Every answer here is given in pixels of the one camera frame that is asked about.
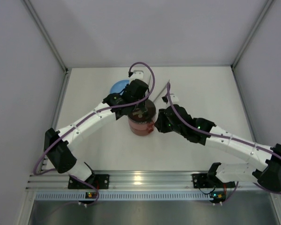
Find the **grey lid with handle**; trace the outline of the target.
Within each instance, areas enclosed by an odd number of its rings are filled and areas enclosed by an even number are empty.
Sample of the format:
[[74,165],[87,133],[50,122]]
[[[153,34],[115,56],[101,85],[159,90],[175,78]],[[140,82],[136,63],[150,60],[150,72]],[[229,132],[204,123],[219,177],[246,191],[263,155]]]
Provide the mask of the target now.
[[131,131],[138,136],[147,136],[154,130],[156,106],[151,100],[146,100],[141,108],[136,108],[128,115]]

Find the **long metal tongs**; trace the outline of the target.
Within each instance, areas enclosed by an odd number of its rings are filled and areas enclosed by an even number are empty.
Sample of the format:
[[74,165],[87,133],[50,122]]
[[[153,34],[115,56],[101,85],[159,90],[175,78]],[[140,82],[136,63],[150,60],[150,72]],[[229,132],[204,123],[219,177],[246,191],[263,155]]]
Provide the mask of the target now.
[[170,82],[170,79],[165,83],[164,87],[159,91],[157,96],[152,100],[153,103],[155,103],[158,100],[158,98],[165,92],[165,90],[167,89],[167,84],[169,82]]

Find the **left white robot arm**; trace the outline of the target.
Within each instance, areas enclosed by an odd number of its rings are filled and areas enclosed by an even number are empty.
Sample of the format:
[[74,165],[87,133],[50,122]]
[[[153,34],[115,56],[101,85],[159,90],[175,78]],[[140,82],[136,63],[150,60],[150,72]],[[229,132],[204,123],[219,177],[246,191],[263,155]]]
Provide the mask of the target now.
[[57,131],[46,131],[44,152],[58,173],[92,182],[94,171],[74,156],[74,150],[101,127],[129,115],[148,99],[150,79],[138,71],[130,71],[128,76],[129,83],[122,90],[107,95],[89,114]]

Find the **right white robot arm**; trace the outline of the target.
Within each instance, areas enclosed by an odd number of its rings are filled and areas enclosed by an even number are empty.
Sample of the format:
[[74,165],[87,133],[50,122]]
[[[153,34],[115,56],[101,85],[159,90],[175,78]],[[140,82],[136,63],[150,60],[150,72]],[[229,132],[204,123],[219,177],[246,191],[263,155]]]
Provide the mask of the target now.
[[204,118],[192,118],[173,94],[162,98],[155,127],[160,133],[175,132],[187,141],[222,150],[243,160],[241,164],[213,163],[207,178],[214,184],[245,181],[263,190],[281,193],[281,144],[261,145],[233,135]]

